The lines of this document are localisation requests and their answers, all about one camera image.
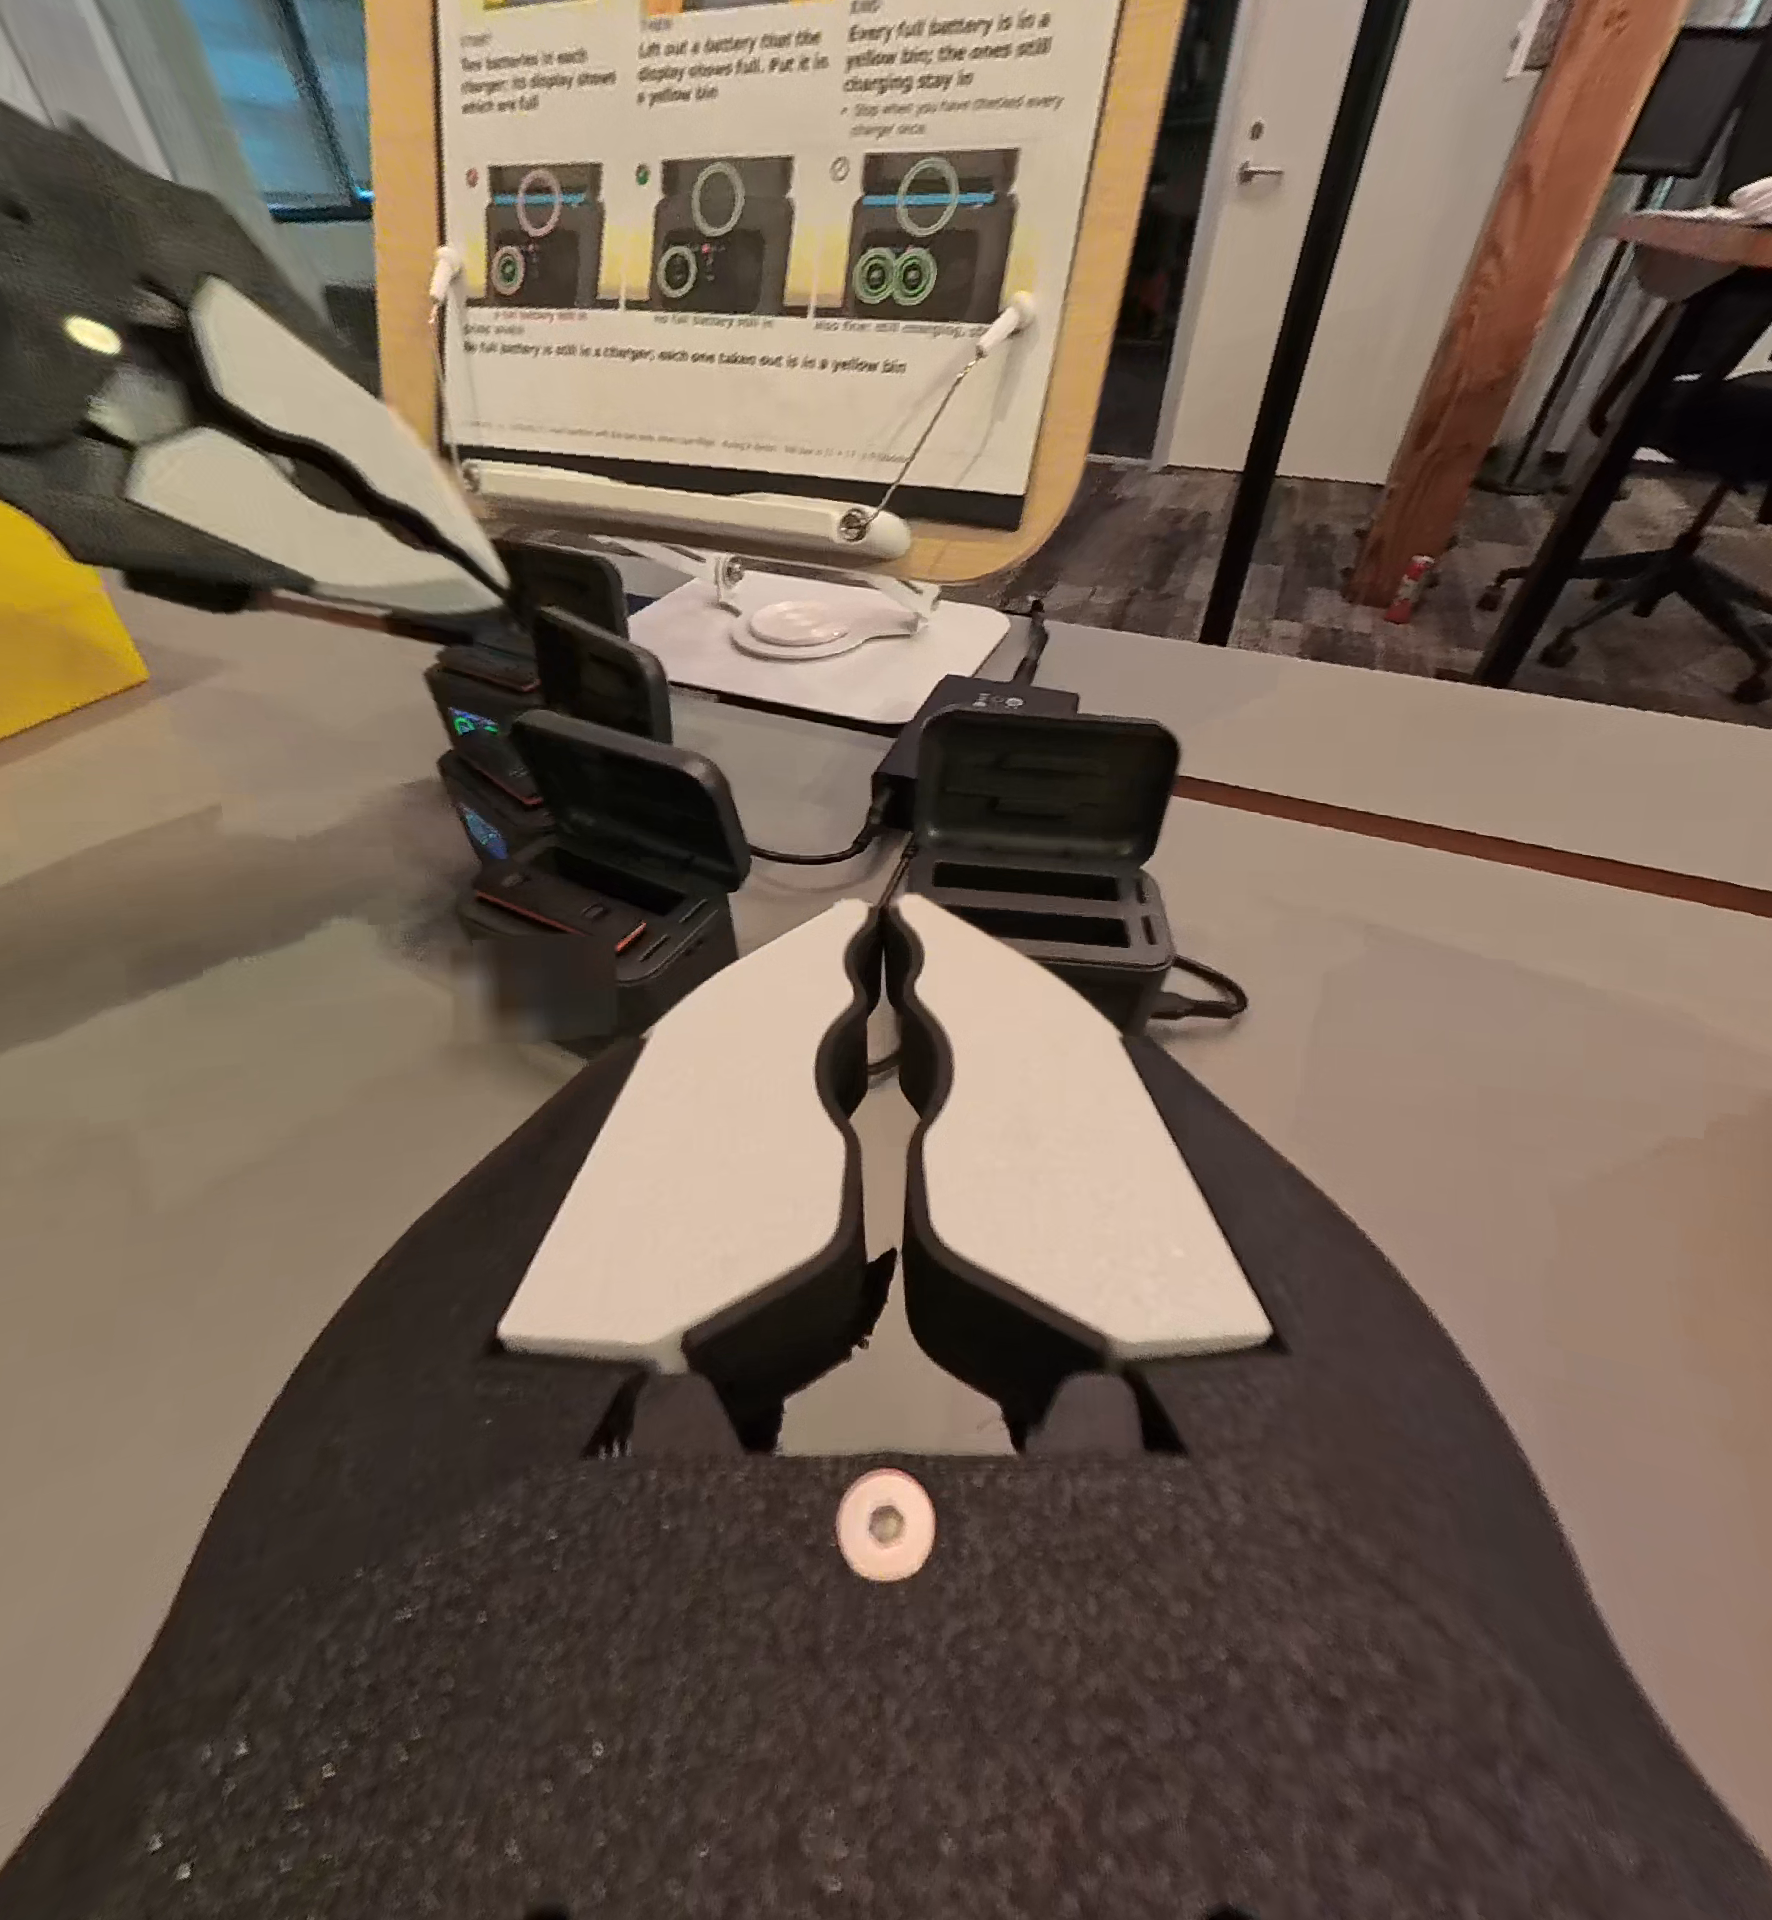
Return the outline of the wooden pillar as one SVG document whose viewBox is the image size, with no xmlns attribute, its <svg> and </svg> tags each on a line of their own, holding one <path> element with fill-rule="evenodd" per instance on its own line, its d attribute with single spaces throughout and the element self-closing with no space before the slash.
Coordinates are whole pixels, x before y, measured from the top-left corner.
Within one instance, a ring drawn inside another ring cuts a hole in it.
<svg viewBox="0 0 1772 1920">
<path fill-rule="evenodd" d="M 1574 2 L 1449 308 L 1347 577 L 1386 608 L 1437 557 L 1498 437 L 1686 2 Z"/>
</svg>

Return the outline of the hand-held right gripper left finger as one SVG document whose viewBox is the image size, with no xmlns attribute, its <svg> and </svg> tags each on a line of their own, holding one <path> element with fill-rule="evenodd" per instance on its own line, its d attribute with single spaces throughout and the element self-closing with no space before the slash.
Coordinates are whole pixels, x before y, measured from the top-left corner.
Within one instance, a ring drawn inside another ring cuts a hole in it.
<svg viewBox="0 0 1772 1920">
<path fill-rule="evenodd" d="M 876 908 L 839 900 L 735 959 L 637 1045 L 498 1345 L 727 1381 L 729 1343 L 866 1275 L 857 1141 Z"/>
</svg>

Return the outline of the instruction board on stand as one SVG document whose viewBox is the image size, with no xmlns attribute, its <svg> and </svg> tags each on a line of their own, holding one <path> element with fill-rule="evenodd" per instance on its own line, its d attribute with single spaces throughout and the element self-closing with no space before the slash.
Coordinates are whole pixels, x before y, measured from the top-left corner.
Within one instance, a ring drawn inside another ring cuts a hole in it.
<svg viewBox="0 0 1772 1920">
<path fill-rule="evenodd" d="M 459 459 L 1017 526 L 1121 4 L 437 4 Z"/>
</svg>

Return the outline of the yellow plastic bin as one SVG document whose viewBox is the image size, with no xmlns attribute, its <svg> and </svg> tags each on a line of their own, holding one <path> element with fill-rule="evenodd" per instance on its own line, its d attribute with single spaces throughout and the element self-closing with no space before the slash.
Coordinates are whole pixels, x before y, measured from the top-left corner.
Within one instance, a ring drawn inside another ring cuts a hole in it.
<svg viewBox="0 0 1772 1920">
<path fill-rule="evenodd" d="M 149 677 L 98 573 L 0 502 L 0 743 Z"/>
</svg>

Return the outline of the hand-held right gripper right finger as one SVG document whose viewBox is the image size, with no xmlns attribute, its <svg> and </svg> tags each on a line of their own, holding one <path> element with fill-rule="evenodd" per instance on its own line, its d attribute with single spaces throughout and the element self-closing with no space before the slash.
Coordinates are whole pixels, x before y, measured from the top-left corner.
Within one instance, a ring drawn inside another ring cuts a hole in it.
<svg viewBox="0 0 1772 1920">
<path fill-rule="evenodd" d="M 894 904 L 913 1338 L 962 1381 L 1249 1353 L 1274 1324 L 1127 1041 L 1039 961 Z"/>
</svg>

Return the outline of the black battery charger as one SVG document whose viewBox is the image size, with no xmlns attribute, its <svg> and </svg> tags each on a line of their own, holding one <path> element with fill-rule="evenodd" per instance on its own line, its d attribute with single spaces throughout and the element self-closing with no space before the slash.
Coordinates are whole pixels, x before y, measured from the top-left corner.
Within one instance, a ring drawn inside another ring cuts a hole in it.
<svg viewBox="0 0 1772 1920">
<path fill-rule="evenodd" d="M 1178 765 L 1178 739 L 1149 718 L 937 712 L 919 739 L 900 892 L 1041 963 L 1139 1034 L 1176 963 L 1147 865 Z"/>
<path fill-rule="evenodd" d="M 708 757 L 543 708 L 521 714 L 512 737 L 551 828 L 482 865 L 459 916 L 500 1018 L 590 1059 L 641 1039 L 739 959 L 733 898 L 751 851 Z M 682 892 L 682 957 L 645 981 L 619 981 L 592 941 L 541 930 L 521 912 L 561 883 L 647 902 Z"/>
<path fill-rule="evenodd" d="M 561 608 L 541 608 L 531 633 L 508 626 L 443 647 L 423 679 L 445 737 L 439 779 L 480 863 L 551 828 L 514 747 L 521 714 L 543 708 L 612 732 L 674 739 L 659 661 Z"/>
<path fill-rule="evenodd" d="M 512 602 L 474 628 L 472 637 L 453 643 L 508 626 L 531 633 L 541 608 L 561 608 L 612 637 L 629 637 L 627 596 L 608 559 L 527 541 L 504 543 L 498 551 L 510 573 Z"/>
</svg>

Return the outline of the white stand base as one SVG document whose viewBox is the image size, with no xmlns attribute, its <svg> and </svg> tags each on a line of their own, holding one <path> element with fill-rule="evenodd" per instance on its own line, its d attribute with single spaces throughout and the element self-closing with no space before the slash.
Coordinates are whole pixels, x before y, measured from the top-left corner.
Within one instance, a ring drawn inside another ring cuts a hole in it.
<svg viewBox="0 0 1772 1920">
<path fill-rule="evenodd" d="M 976 677 L 1011 620 L 937 588 L 870 573 L 710 557 L 631 616 L 682 692 L 894 732 L 951 675 Z"/>
</svg>

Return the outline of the black metal stand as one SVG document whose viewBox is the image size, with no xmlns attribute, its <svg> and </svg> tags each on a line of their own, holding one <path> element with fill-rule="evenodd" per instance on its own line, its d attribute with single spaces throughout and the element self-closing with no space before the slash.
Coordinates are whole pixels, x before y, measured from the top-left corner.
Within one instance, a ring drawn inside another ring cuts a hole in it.
<svg viewBox="0 0 1772 1920">
<path fill-rule="evenodd" d="M 1202 645 L 1231 645 L 1409 10 L 1409 2 L 1366 2 L 1360 12 L 1329 145 L 1282 306 L 1280 333 L 1258 400 L 1253 435 L 1196 635 Z"/>
</svg>

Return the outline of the red-edged black battery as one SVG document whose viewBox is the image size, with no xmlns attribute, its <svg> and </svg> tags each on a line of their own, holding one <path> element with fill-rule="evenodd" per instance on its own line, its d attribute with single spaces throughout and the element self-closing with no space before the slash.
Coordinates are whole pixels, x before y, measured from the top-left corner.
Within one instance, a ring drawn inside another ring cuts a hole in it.
<svg viewBox="0 0 1772 1920">
<path fill-rule="evenodd" d="M 541 930 L 592 941 L 598 955 L 614 961 L 619 981 L 639 983 L 666 973 L 682 957 L 684 910 L 682 892 L 647 902 L 561 883 L 543 886 L 537 902 L 521 912 Z"/>
</svg>

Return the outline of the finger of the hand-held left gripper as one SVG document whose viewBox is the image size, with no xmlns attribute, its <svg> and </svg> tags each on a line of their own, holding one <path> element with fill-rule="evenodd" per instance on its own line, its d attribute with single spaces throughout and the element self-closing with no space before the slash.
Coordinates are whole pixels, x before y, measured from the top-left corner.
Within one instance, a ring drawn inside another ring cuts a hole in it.
<svg viewBox="0 0 1772 1920">
<path fill-rule="evenodd" d="M 125 498 L 294 573 L 321 602 L 459 618 L 488 614 L 502 600 L 465 563 L 402 541 L 376 518 L 312 500 L 267 455 L 210 426 L 141 447 Z"/>
<path fill-rule="evenodd" d="M 463 492 L 380 398 L 227 277 L 208 275 L 188 308 L 216 428 L 267 455 L 312 500 L 384 522 L 402 541 L 510 575 Z"/>
</svg>

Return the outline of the black office chair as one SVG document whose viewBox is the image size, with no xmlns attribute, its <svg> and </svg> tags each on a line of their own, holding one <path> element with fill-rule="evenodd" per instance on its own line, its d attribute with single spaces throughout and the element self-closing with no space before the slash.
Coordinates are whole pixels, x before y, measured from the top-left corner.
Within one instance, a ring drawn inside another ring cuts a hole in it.
<svg viewBox="0 0 1772 1920">
<path fill-rule="evenodd" d="M 1715 202 L 1619 220 L 1658 310 L 1594 400 L 1590 457 L 1545 539 L 1478 598 L 1496 610 L 1505 590 L 1515 594 L 1472 669 L 1476 686 L 1511 686 L 1529 653 L 1562 667 L 1601 620 L 1645 618 L 1672 600 L 1748 661 L 1737 706 L 1772 696 L 1772 596 L 1705 555 L 1717 510 L 1735 496 L 1772 526 L 1772 22 L 1752 43 Z M 1666 547 L 1588 557 L 1641 453 L 1707 482 L 1701 504 Z"/>
</svg>

